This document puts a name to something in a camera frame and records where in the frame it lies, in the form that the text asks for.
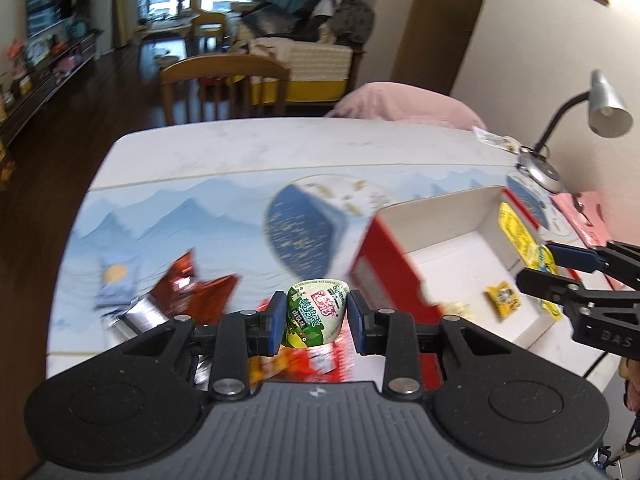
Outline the yellow minion snack packet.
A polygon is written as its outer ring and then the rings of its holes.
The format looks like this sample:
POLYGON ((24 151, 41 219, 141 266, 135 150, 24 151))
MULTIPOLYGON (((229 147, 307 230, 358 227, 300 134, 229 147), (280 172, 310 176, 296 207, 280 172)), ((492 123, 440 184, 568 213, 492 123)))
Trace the yellow minion snack packet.
POLYGON ((524 221, 507 202, 500 204, 498 226, 527 269, 560 274, 549 249, 536 242, 524 221))

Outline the green white snack packet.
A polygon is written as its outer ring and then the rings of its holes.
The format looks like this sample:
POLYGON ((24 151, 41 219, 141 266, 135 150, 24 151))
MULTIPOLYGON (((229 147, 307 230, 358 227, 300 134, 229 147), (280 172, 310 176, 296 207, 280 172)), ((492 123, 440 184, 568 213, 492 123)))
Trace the green white snack packet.
POLYGON ((340 333, 350 287, 337 280, 308 280, 294 284, 286 295, 285 331, 288 348, 332 344, 340 333))

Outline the red white cardboard box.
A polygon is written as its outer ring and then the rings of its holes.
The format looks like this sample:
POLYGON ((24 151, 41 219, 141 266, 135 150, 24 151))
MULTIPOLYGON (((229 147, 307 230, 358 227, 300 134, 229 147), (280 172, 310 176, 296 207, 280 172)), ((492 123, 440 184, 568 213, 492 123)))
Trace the red white cardboard box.
POLYGON ((372 218, 349 272, 372 308, 411 314, 434 324, 448 313, 522 348, 553 325, 541 301, 518 294, 521 307, 500 320, 485 295, 487 286, 525 269, 498 226, 502 202, 510 204, 538 244, 542 225, 504 186, 441 195, 388 206, 372 218))

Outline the pink notebook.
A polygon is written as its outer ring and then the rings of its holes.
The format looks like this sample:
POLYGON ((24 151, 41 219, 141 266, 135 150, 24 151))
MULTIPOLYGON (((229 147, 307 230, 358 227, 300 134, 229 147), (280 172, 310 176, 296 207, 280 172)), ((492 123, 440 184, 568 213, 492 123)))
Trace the pink notebook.
MULTIPOLYGON (((551 201, 565 219, 570 222, 570 226, 578 234, 586 248, 602 246, 612 252, 615 257, 620 256, 620 248, 616 241, 612 239, 602 218, 598 192, 558 193, 551 196, 551 201)), ((618 279, 620 277, 618 274, 604 275, 608 280, 608 284, 616 292, 626 288, 626 285, 618 279)))

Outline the small yellow candy packet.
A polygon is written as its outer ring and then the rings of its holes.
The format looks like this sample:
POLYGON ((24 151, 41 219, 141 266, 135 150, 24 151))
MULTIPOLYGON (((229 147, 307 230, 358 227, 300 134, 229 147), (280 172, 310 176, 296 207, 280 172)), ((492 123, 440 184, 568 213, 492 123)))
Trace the small yellow candy packet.
POLYGON ((500 320, 505 320, 521 307, 520 297, 506 281, 495 286, 487 286, 485 295, 495 308, 500 320))

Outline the red foil snack bag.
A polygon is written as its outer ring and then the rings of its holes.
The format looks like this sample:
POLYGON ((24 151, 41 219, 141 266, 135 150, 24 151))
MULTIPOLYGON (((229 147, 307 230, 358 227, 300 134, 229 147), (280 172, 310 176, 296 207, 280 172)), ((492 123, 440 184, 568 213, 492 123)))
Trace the red foil snack bag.
POLYGON ((190 249, 171 263, 149 295, 168 318, 189 315, 198 325, 217 324, 239 281, 236 274, 201 280, 190 249))

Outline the blue mountain table mat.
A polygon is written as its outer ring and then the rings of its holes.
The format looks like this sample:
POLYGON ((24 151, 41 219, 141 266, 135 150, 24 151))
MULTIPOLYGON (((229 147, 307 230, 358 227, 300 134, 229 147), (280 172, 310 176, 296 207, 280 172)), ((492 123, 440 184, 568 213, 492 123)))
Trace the blue mountain table mat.
POLYGON ((260 170, 89 191, 58 270, 48 350, 91 356, 110 342, 98 304, 109 263, 127 263, 126 296, 148 292, 186 252, 204 281, 233 274, 230 310, 307 278, 344 278, 380 209, 505 185, 546 232, 575 232, 548 193, 506 166, 374 165, 260 170))

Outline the silver black snack bar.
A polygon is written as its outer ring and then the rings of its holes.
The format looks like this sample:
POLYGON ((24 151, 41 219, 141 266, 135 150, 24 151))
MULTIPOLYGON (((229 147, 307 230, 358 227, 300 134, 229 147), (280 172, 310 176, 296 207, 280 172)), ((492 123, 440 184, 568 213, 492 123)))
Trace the silver black snack bar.
POLYGON ((103 327, 113 338, 124 341, 137 337, 168 321, 150 295, 137 297, 129 306, 118 307, 102 316, 103 327))

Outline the white paper packet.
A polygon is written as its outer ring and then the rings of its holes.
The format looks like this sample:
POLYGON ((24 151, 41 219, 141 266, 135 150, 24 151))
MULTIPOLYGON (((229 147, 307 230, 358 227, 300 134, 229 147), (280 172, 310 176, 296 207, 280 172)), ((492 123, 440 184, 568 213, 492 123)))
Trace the white paper packet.
POLYGON ((510 136, 499 136, 498 134, 491 133, 478 127, 473 128, 473 133, 477 141, 480 141, 480 143, 484 143, 491 148, 498 148, 498 150, 511 154, 518 154, 521 151, 521 143, 510 136))

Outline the silver desk lamp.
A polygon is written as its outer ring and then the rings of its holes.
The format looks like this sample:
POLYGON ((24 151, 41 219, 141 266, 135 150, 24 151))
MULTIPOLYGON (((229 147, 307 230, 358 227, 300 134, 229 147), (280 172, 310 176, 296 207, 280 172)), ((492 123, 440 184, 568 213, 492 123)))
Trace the silver desk lamp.
POLYGON ((552 194, 565 191, 558 165, 568 166, 568 158, 586 158, 580 141, 588 131, 601 139, 617 139, 634 126, 629 107, 602 70, 592 70, 588 88, 563 102, 554 112, 537 142, 523 146, 516 169, 552 194))

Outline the pink cushion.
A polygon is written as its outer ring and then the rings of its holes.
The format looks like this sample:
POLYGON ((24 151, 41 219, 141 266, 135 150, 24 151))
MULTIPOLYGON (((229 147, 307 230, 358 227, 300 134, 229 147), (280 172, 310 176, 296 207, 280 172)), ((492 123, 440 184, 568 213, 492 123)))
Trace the pink cushion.
POLYGON ((389 81, 369 82, 349 92, 326 117, 410 122, 465 131, 486 128, 471 107, 450 96, 389 81))

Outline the wooden dining chair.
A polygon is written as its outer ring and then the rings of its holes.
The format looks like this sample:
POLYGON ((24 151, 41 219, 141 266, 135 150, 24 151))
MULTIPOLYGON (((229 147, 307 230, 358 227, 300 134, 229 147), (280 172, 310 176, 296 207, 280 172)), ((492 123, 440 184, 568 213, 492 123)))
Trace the wooden dining chair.
POLYGON ((285 114, 291 70, 282 62, 254 54, 203 54, 184 58, 160 71, 165 124, 175 125, 174 93, 188 84, 198 85, 198 118, 213 105, 220 118, 220 103, 228 103, 228 117, 282 117, 285 114))

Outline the sofa with clothes pile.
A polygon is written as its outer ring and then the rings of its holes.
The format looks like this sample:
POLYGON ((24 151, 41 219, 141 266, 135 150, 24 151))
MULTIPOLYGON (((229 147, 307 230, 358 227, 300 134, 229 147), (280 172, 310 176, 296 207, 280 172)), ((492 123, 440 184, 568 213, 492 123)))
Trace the sofa with clothes pile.
POLYGON ((230 20, 230 51, 287 65, 290 104, 335 103, 355 88, 374 23, 364 0, 267 0, 230 20))

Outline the dark tv console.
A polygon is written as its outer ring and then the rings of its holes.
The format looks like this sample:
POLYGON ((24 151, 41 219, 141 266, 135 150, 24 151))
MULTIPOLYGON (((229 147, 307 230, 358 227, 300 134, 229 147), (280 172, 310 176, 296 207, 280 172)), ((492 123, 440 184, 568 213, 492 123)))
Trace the dark tv console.
POLYGON ((85 37, 70 40, 58 54, 36 65, 29 74, 32 86, 28 91, 16 87, 18 97, 1 124, 1 141, 6 148, 55 93, 93 61, 99 36, 98 32, 88 32, 85 37))

